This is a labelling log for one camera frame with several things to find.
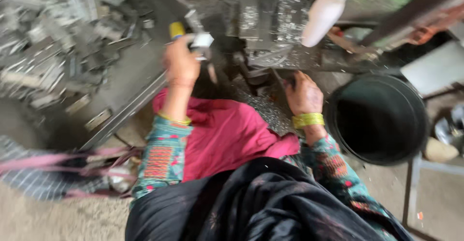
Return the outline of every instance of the bangle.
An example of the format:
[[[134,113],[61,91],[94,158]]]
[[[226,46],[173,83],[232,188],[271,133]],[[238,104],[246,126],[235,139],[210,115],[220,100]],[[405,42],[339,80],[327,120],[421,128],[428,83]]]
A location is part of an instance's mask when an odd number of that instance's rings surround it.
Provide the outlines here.
[[[158,116],[160,116],[163,119],[166,119],[166,120],[169,120],[169,121],[172,121],[172,122],[176,122],[176,123],[180,123],[180,124],[185,125],[185,126],[188,126],[192,122],[192,120],[189,119],[189,117],[187,117],[187,116],[185,117],[185,120],[173,120],[169,116],[167,116],[166,114],[162,113],[161,111],[158,112]]]
[[[301,129],[304,126],[308,125],[325,125],[324,116],[321,113],[306,113],[293,116],[293,125],[295,129]]]

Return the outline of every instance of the woman's left hand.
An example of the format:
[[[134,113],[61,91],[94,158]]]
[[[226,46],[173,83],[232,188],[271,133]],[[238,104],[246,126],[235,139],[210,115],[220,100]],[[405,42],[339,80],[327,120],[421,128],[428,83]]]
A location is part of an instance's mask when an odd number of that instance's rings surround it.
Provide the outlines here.
[[[191,37],[184,35],[170,43],[164,54],[163,63],[167,69],[167,80],[172,87],[193,88],[200,74],[200,61],[197,54],[187,47]]]

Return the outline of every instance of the striped cloth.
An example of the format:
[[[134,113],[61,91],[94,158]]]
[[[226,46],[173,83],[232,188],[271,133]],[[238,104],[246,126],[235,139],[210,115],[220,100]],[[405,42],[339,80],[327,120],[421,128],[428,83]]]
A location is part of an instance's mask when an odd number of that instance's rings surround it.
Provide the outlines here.
[[[25,149],[7,136],[0,136],[0,163],[22,158],[49,155],[49,151]],[[87,164],[85,158],[65,161],[60,166],[82,168]],[[37,200],[60,200],[69,190],[94,193],[97,190],[109,190],[108,180],[104,176],[82,176],[78,173],[61,171],[43,171],[37,168],[10,170],[0,175],[0,180],[27,197]]]

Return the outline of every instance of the black bucket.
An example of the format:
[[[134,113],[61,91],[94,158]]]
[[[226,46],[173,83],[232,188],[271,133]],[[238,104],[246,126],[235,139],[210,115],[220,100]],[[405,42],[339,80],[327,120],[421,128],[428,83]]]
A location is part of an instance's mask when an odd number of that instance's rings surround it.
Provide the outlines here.
[[[412,159],[429,136],[421,97],[391,76],[360,76],[339,88],[324,106],[324,117],[343,149],[376,165]]]

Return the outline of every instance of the black shawl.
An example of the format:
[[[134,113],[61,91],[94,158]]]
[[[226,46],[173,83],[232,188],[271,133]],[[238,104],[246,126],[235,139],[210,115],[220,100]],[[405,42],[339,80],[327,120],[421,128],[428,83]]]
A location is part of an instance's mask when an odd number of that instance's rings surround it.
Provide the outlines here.
[[[383,240],[362,216],[299,168],[262,157],[137,200],[126,241]],[[391,217],[370,220],[397,240],[412,240]]]

